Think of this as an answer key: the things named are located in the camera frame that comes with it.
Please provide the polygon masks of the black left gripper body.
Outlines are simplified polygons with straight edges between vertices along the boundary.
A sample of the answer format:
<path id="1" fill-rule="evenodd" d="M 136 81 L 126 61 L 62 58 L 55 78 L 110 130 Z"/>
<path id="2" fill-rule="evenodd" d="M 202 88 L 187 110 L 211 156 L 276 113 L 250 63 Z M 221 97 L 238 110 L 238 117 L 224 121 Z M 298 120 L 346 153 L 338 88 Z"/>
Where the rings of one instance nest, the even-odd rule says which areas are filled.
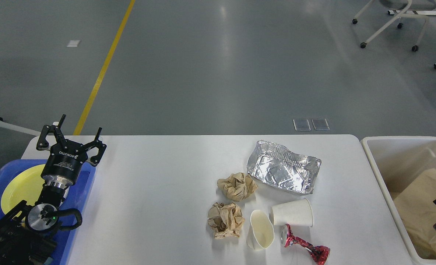
<path id="1" fill-rule="evenodd" d="M 67 188 L 78 180 L 81 168 L 87 161 L 87 152 L 80 148 L 65 149 L 60 145 L 53 145 L 50 156 L 41 173 L 45 185 Z"/>

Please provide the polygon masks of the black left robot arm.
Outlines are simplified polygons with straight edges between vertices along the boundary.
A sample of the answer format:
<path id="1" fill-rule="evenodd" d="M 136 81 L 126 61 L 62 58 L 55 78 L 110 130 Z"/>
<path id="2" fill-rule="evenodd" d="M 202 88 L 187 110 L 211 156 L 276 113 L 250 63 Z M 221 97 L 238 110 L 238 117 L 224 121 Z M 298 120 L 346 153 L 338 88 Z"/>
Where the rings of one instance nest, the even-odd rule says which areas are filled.
<path id="1" fill-rule="evenodd" d="M 97 166 L 107 146 L 100 140 L 102 128 L 89 143 L 66 139 L 58 123 L 45 125 L 36 149 L 50 155 L 41 172 L 43 188 L 33 206 L 21 200 L 0 219 L 0 265 L 46 265 L 59 231 L 75 230 L 83 223 L 76 208 L 60 209 L 65 193 L 75 185 L 84 164 Z"/>

